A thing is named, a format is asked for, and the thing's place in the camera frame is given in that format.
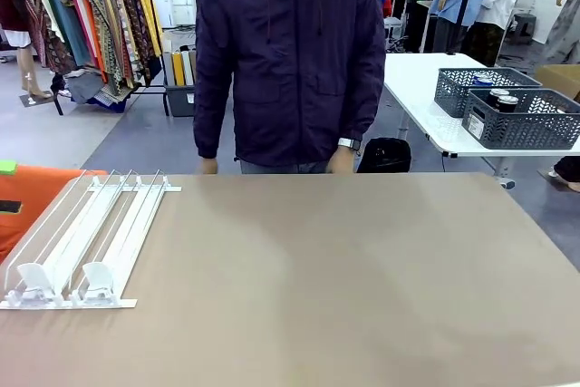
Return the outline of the mannequin in burgundy top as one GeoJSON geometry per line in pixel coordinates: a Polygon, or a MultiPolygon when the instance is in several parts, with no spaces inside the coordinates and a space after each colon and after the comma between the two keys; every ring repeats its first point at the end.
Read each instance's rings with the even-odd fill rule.
{"type": "Polygon", "coordinates": [[[51,98],[51,93],[42,91],[37,83],[24,0],[0,0],[0,26],[5,32],[8,44],[16,49],[22,89],[40,100],[51,98]]]}

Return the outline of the white can dispenser rack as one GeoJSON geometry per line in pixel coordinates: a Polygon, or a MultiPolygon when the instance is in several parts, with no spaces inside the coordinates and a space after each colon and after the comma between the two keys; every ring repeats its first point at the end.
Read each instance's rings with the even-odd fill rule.
{"type": "Polygon", "coordinates": [[[83,171],[9,255],[0,310],[136,307],[123,294],[162,200],[181,190],[162,171],[83,171]]]}

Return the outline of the grey plastic basket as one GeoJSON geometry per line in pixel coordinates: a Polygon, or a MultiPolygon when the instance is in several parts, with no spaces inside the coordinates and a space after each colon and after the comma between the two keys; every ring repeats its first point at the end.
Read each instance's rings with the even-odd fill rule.
{"type": "Polygon", "coordinates": [[[580,139],[580,103],[545,88],[517,88],[514,113],[486,103],[490,90],[469,91],[462,127],[490,150],[570,150],[580,139]]]}
{"type": "Polygon", "coordinates": [[[439,68],[434,101],[451,117],[462,118],[469,90],[472,88],[538,88],[542,84],[512,68],[439,68]],[[473,74],[485,72],[490,75],[493,87],[475,87],[473,74]]]}

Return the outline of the grey step stool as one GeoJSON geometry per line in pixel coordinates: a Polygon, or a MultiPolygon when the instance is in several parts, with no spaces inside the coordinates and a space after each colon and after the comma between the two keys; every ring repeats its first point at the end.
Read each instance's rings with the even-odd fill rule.
{"type": "Polygon", "coordinates": [[[511,37],[511,43],[515,45],[530,45],[533,40],[537,18],[532,14],[519,13],[514,15],[516,28],[511,37]]]}

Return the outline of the cardboard box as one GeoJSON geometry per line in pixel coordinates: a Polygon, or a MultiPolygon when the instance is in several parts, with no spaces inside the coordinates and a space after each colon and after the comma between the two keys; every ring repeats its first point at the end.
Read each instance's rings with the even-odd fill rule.
{"type": "Polygon", "coordinates": [[[544,65],[536,69],[535,79],[580,103],[580,64],[544,65]]]}

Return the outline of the person in dark jacket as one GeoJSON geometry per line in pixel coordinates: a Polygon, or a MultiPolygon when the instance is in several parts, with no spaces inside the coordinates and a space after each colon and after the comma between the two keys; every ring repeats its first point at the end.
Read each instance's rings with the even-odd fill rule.
{"type": "Polygon", "coordinates": [[[381,0],[198,0],[194,138],[217,159],[227,111],[245,173],[325,173],[382,94],[381,0]]]}

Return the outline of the grey bin with folders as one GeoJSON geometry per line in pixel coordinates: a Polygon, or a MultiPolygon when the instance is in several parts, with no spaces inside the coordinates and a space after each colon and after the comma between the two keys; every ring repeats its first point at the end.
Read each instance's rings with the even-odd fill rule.
{"type": "Polygon", "coordinates": [[[188,45],[163,54],[165,79],[163,93],[167,116],[190,118],[194,116],[196,90],[196,52],[188,45]]]}

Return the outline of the clothes rack with garments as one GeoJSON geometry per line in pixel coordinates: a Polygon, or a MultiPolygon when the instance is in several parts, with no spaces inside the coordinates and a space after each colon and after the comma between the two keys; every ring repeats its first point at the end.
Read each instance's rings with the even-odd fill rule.
{"type": "Polygon", "coordinates": [[[153,0],[24,0],[55,99],[122,112],[165,70],[153,0]]]}

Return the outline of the mannequin in grey dress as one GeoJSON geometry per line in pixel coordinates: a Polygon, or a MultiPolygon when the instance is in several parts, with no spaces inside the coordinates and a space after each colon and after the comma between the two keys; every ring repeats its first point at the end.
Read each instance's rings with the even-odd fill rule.
{"type": "Polygon", "coordinates": [[[580,0],[556,0],[562,10],[548,34],[541,64],[580,64],[580,0]]]}

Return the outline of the black backpack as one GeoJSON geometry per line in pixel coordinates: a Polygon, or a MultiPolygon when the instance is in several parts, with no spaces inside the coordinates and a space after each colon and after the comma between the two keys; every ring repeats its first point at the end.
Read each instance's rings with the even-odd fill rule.
{"type": "Polygon", "coordinates": [[[357,168],[358,173],[407,173],[411,168],[411,147],[396,138],[370,139],[357,168]]]}

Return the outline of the white side table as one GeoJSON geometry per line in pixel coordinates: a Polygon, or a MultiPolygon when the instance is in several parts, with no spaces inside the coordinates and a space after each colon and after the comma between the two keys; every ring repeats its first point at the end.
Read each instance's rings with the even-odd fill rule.
{"type": "Polygon", "coordinates": [[[580,156],[580,140],[571,150],[490,150],[434,102],[441,68],[480,68],[481,63],[465,54],[388,53],[384,65],[384,87],[400,104],[431,144],[461,158],[564,157],[580,156]]]}

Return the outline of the white floor appliance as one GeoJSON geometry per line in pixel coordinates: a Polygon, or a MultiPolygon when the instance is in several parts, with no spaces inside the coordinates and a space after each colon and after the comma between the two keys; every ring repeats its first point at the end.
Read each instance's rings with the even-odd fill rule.
{"type": "Polygon", "coordinates": [[[163,29],[174,27],[173,0],[154,0],[154,3],[159,25],[163,29]]]}

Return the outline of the person's left hand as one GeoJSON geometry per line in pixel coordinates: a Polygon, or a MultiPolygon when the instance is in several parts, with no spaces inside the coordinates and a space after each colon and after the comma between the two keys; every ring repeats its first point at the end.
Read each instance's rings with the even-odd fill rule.
{"type": "Polygon", "coordinates": [[[339,146],[330,158],[327,172],[331,174],[353,174],[355,151],[349,147],[339,146]]]}

